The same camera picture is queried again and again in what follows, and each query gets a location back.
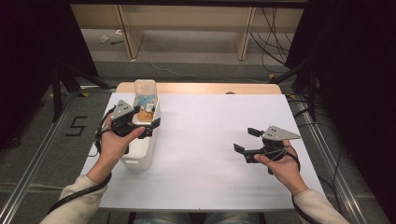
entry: floor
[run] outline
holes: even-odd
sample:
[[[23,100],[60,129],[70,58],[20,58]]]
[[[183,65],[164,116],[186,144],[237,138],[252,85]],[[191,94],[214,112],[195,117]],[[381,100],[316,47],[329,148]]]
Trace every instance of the floor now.
[[[270,75],[280,76],[282,72],[288,71],[286,67],[267,54],[262,54],[262,50],[252,37],[249,39],[246,59],[239,61],[231,33],[147,31],[137,58],[133,60],[127,57],[120,32],[82,30],[82,33],[100,77],[113,85],[136,78],[131,75],[130,70],[116,73],[111,69],[114,66],[120,69],[120,66],[127,67],[131,64],[134,64],[134,72],[140,72],[140,77],[148,74],[148,77],[163,78],[165,81],[267,83]],[[109,39],[102,43],[100,38],[104,35]],[[253,35],[258,42],[263,43],[268,34]],[[289,40],[292,40],[292,35],[278,36],[282,49],[290,47]],[[270,38],[270,43],[276,45],[273,38]],[[267,47],[267,49],[280,61],[287,55],[286,50],[284,54],[277,48]],[[206,71],[207,73],[215,71],[210,76],[216,76],[216,79],[208,77]],[[293,114],[297,114],[306,108],[306,98],[303,94],[294,95],[290,87],[292,80],[293,77],[280,83],[279,86],[283,93],[290,95],[290,109]],[[94,125],[97,123],[94,119],[100,118],[102,111],[87,112],[86,106],[104,106],[112,91],[92,87],[92,83],[84,79],[78,81],[84,88],[84,92],[90,95],[89,102],[81,98],[71,102],[70,108],[65,110],[67,114],[64,123],[74,122],[72,119],[76,117],[75,115],[87,115],[85,127],[90,132],[88,135],[92,136]],[[39,162],[36,172],[31,174],[32,184],[25,192],[26,195],[22,195],[24,197],[22,197],[21,204],[16,204],[19,209],[14,214],[12,223],[27,223],[28,220],[42,218],[45,215],[43,211],[56,201],[59,190],[70,183],[69,178],[62,179],[62,176],[78,175],[79,168],[71,169],[67,164],[57,164],[60,162],[56,160],[61,161],[65,158],[59,158],[59,155],[64,152],[56,151],[55,147],[62,148],[65,144],[64,140],[58,140],[55,137],[54,140],[46,142],[49,139],[46,136],[47,131],[53,129],[54,125],[49,119],[52,116],[50,93],[49,89],[48,94],[43,97],[45,106],[37,109],[21,133],[22,145],[0,151],[0,176],[2,176],[0,177],[0,202],[4,205],[18,186],[17,183],[26,174],[26,169],[31,167],[30,162],[37,158],[37,149],[46,146],[49,148],[47,154],[41,155],[44,159]],[[68,105],[69,96],[64,97],[66,105]],[[322,187],[326,196],[334,207],[340,207],[339,211],[351,223],[389,223],[375,197],[361,178],[353,159],[348,157],[347,148],[338,137],[332,118],[327,114],[320,97],[316,102],[318,121],[314,122],[307,113],[302,113],[296,116],[296,123],[300,127],[304,143],[318,175],[325,179]],[[70,131],[61,128],[56,131],[55,135],[64,135],[67,132]],[[85,140],[84,144],[88,147],[90,141]],[[66,153],[63,157],[67,157],[68,161],[76,161],[76,166],[79,167],[84,159],[83,156],[75,154],[77,153]],[[299,223],[294,211],[266,212],[264,216],[266,223]],[[128,219],[129,213],[126,212],[99,211],[90,223],[128,223]]]

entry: white container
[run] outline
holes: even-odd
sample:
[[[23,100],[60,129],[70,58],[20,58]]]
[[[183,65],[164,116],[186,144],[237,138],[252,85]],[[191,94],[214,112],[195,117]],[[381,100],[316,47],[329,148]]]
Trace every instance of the white container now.
[[[133,105],[136,105],[136,98],[134,98]],[[158,97],[157,104],[155,105],[155,112],[153,120],[158,119],[161,116],[160,109],[160,98]],[[134,115],[132,122],[134,124],[145,124],[150,125],[151,121],[139,121],[137,114]],[[129,153],[122,156],[122,163],[131,170],[146,170],[151,165],[152,153],[155,146],[155,140],[157,138],[157,132],[160,127],[155,128],[152,131],[151,137],[145,137],[143,139],[136,138],[129,144]]]

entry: jeans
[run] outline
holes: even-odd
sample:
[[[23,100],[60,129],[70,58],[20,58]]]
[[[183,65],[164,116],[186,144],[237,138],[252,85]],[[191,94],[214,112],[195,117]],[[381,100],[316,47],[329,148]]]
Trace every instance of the jeans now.
[[[207,213],[205,224],[259,224],[257,213]],[[134,224],[191,224],[188,213],[136,213]]]

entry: white table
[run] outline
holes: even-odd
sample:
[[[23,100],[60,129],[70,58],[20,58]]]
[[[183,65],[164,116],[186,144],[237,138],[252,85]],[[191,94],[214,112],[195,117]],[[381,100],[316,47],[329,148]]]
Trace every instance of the white table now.
[[[151,166],[143,172],[119,162],[100,208],[119,211],[263,211],[292,209],[290,193],[261,164],[233,150],[262,147],[248,128],[270,125],[299,133],[284,95],[161,94],[161,126]],[[113,93],[106,111],[133,93]],[[323,193],[303,140],[292,140],[301,174]],[[92,147],[90,155],[95,154]],[[97,157],[86,160],[86,174]]]

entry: sleeve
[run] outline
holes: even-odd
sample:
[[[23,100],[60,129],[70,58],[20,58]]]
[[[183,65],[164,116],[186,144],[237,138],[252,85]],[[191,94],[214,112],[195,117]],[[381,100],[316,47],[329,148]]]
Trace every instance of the sleeve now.
[[[294,196],[293,205],[302,223],[348,223],[322,194],[312,189]]]
[[[60,200],[72,193],[78,192],[97,185],[87,176],[81,175],[76,182],[67,186],[61,193]],[[42,224],[49,223],[87,223],[91,216],[97,211],[102,196],[107,190],[107,186],[95,192],[78,197],[61,207],[53,210],[43,220]]]

